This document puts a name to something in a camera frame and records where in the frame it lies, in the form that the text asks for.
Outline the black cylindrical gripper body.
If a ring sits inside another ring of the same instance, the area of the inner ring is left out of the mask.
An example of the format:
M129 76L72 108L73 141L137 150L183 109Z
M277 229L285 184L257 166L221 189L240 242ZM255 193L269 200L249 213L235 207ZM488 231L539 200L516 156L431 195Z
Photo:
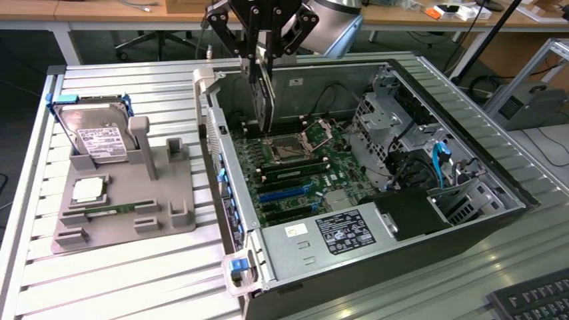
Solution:
M276 0L276 1L248 1L229 0L228 5L233 10L240 21L248 21L252 10L259 10L261 18L269 18L273 15L288 21L301 8L301 0Z

